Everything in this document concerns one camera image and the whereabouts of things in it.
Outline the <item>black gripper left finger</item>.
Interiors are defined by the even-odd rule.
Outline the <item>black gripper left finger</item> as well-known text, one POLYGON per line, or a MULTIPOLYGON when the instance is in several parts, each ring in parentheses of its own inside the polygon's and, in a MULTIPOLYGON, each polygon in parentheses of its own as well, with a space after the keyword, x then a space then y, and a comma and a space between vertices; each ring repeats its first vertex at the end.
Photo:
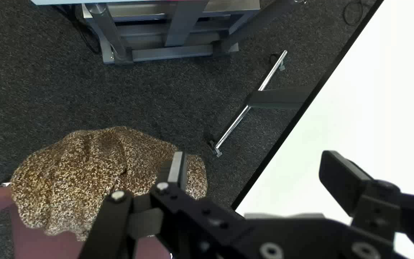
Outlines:
POLYGON ((171 188, 187 186, 187 153, 175 150, 167 172, 148 194, 135 195, 125 189, 108 194, 82 245, 79 259, 171 259, 158 240, 171 220, 171 209, 161 202, 171 188))

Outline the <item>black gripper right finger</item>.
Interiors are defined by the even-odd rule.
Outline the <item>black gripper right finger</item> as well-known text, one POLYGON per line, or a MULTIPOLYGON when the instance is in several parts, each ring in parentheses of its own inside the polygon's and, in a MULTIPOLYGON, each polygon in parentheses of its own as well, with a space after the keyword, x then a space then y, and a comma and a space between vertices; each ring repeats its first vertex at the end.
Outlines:
POLYGON ((352 218, 355 230, 384 240, 394 238, 400 217, 400 208, 392 202, 400 194, 395 184, 372 178, 336 150, 322 152, 319 179, 352 218))

